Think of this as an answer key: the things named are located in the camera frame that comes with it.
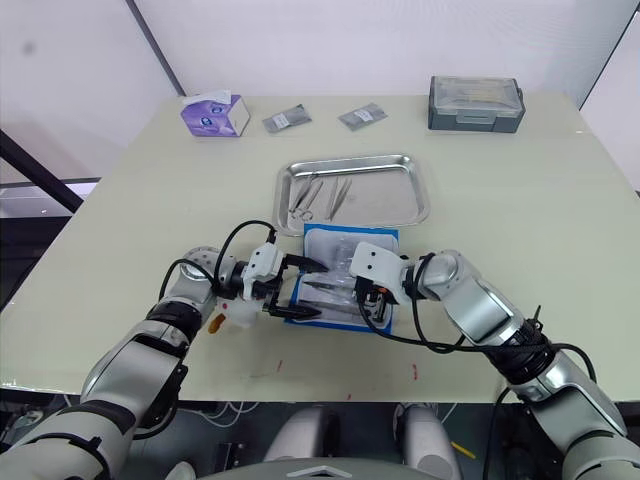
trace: plastic container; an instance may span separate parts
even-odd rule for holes
[[[349,273],[353,254],[362,241],[398,252],[398,231],[388,228],[364,228],[305,223],[303,254],[329,268],[323,273],[304,273],[298,277],[291,303],[307,305],[322,313],[309,319],[286,319],[287,323],[312,327],[371,332],[360,316],[353,296],[356,279]],[[365,310],[378,328],[390,333],[393,305],[378,296],[365,302]]]
[[[514,78],[431,77],[432,130],[514,133],[524,112]]]

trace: purple tissue box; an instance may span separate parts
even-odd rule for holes
[[[239,137],[251,118],[240,95],[231,95],[228,105],[213,100],[192,103],[180,115],[196,137]]]

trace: black cable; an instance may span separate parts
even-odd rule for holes
[[[435,254],[430,253],[429,255],[425,256],[422,263],[420,264],[420,266],[418,267],[418,270],[416,271],[416,275],[415,278],[419,279],[422,275],[422,273],[424,272],[424,269],[427,267],[429,261],[435,256]],[[413,312],[413,323],[415,325],[415,329],[416,332],[418,333],[418,336],[420,337],[420,341],[418,341],[417,339],[412,339],[412,338],[405,338],[405,337],[398,337],[396,335],[392,335],[392,334],[388,334],[382,330],[380,330],[379,328],[377,328],[375,325],[373,325],[373,323],[368,319],[368,317],[366,317],[366,310],[364,309],[364,306],[360,307],[360,314],[362,315],[362,317],[364,318],[365,322],[367,323],[367,326],[374,332],[377,333],[378,335],[387,338],[389,340],[394,340],[394,341],[398,341],[401,343],[407,343],[410,345],[422,345],[425,346],[427,348],[429,348],[429,350],[431,350],[432,352],[435,353],[439,353],[439,354],[448,354],[448,353],[452,353],[452,352],[477,352],[477,353],[525,353],[525,352],[538,352],[538,351],[542,351],[546,348],[545,344],[539,344],[539,345],[517,345],[517,346],[504,346],[504,345],[499,345],[499,346],[462,346],[462,343],[465,340],[464,335],[460,336],[460,338],[458,339],[458,341],[454,344],[448,344],[448,343],[441,343],[441,342],[432,342],[429,341],[426,336],[424,335],[424,332],[422,331],[422,327],[420,325],[420,318],[418,315],[418,291],[417,291],[417,281],[412,282],[411,285],[411,307],[412,307],[412,312]],[[536,309],[536,313],[534,316],[534,319],[537,320],[538,314],[540,313],[540,306],[538,306],[538,308]],[[589,373],[589,378],[594,382],[597,383],[597,377],[596,377],[596,372],[595,372],[595,368],[593,366],[593,363],[591,362],[591,359],[589,358],[589,356],[587,355],[587,353],[582,350],[580,347],[577,347],[575,345],[572,345],[570,343],[552,343],[551,344],[551,348],[554,349],[555,351],[559,351],[559,350],[570,350],[573,352],[576,352],[578,355],[580,355],[580,357],[582,358],[582,360],[584,361],[586,367],[587,367],[587,371]]]
[[[263,226],[267,227],[269,229],[269,236],[267,237],[267,242],[269,242],[269,243],[274,243],[275,242],[275,240],[276,240],[276,229],[269,222],[264,222],[262,220],[247,220],[246,222],[242,222],[240,225],[238,225],[236,228],[234,228],[233,231],[227,237],[227,239],[224,241],[224,244],[222,245],[222,249],[220,250],[220,253],[218,253],[218,259],[216,260],[216,266],[213,269],[213,279],[214,279],[213,289],[214,290],[217,290],[218,288],[220,288],[220,266],[222,265],[222,259],[224,258],[225,253],[227,253],[227,249],[229,248],[229,244],[233,240],[233,237],[235,237],[236,234],[240,230],[242,230],[244,227],[246,227],[248,225],[263,225]]]
[[[205,278],[207,280],[209,280],[209,283],[211,284],[211,287],[213,288],[214,285],[214,280],[213,277],[211,276],[211,274],[209,272],[207,272],[207,270],[202,267],[201,265],[198,265],[196,262],[193,262],[191,260],[188,260],[186,258],[179,258],[178,260],[174,261],[171,266],[169,267],[169,269],[167,270],[167,273],[164,276],[164,279],[162,280],[162,285],[160,286],[160,294],[158,295],[158,300],[162,300],[164,298],[164,294],[167,290],[167,284],[169,283],[169,279],[171,278],[171,274],[173,273],[173,270],[178,266],[178,265],[189,265],[193,268],[195,268],[196,270],[198,270],[202,275],[205,276]]]
[[[505,388],[493,404],[491,412],[491,422],[489,423],[489,436],[487,437],[487,449],[484,453],[484,466],[482,467],[482,480],[489,480],[489,468],[491,466],[491,444],[493,442],[493,431],[495,430],[496,419],[498,418],[498,406],[503,402],[507,394],[510,392],[509,387]]]
[[[416,271],[415,280],[411,282],[411,308],[413,310],[413,324],[416,327],[416,332],[418,332],[418,336],[420,337],[420,340],[422,340],[422,343],[424,343],[427,346],[427,348],[432,352],[446,354],[446,353],[453,352],[454,351],[452,350],[453,347],[459,347],[460,345],[462,345],[462,342],[464,342],[465,336],[460,335],[460,338],[458,338],[456,343],[453,344],[451,347],[442,347],[442,348],[431,347],[429,340],[427,339],[424,332],[422,331],[422,326],[420,325],[420,318],[418,317],[418,300],[417,300],[418,279],[422,276],[422,272],[424,272],[424,269],[427,268],[427,265],[429,264],[431,259],[435,256],[436,256],[435,253],[430,253],[426,257],[424,257],[422,259],[422,263],[420,264],[420,266],[418,267],[418,270]]]
[[[169,424],[175,418],[177,411],[178,411],[178,396],[176,395],[176,399],[173,402],[173,405],[171,406],[171,410],[169,411],[169,414],[165,417],[165,421],[162,422],[159,427],[153,430],[149,430],[148,432],[144,432],[144,433],[136,433],[133,436],[133,439],[145,440],[147,438],[155,437],[156,435],[158,435],[160,432],[162,432],[165,428],[169,426]]]
[[[582,358],[582,361],[584,362],[584,364],[587,367],[587,372],[589,373],[589,378],[591,379],[591,381],[593,381],[593,383],[598,383],[598,378],[596,377],[596,369],[594,368],[593,362],[589,358],[589,355],[587,355],[587,352],[582,350],[580,347],[577,347],[577,346],[572,345],[570,343],[552,343],[551,346],[556,351],[559,351],[559,350],[570,350],[570,351],[575,352],[578,355],[580,355],[580,358]]]
[[[429,347],[435,349],[444,349],[448,348],[451,352],[471,352],[471,353],[524,353],[524,352],[539,352],[544,350],[546,345],[516,345],[516,346],[462,346],[460,345],[464,339],[458,339],[455,344],[452,343],[441,343],[441,342],[423,342],[422,340],[418,340],[417,338],[407,338],[407,337],[399,337],[397,335],[392,335],[390,333],[385,332],[384,330],[380,330],[376,327],[373,322],[367,316],[367,311],[364,308],[364,304],[358,303],[358,308],[360,309],[360,315],[364,319],[367,326],[376,334],[381,337],[387,338],[389,340],[394,340],[396,342],[406,343],[409,345],[420,345],[422,347]]]

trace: metal tray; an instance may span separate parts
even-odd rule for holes
[[[308,223],[397,227],[415,225],[429,215],[429,199],[422,176],[407,155],[293,163],[278,174],[273,206],[274,224],[285,235],[303,233],[305,221],[293,218],[289,208],[313,174],[317,174],[314,182],[324,183],[309,209],[313,218],[308,219]],[[351,188],[333,220],[327,220],[327,203],[336,177],[339,177],[340,185],[346,177],[351,178]]]

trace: small packet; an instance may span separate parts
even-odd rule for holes
[[[265,118],[262,123],[269,133],[277,133],[285,128],[295,127],[310,121],[311,117],[300,104],[284,112],[276,113],[272,117]]]
[[[338,118],[353,132],[378,120],[387,118],[387,114],[375,103],[370,103],[362,108],[340,115]]]

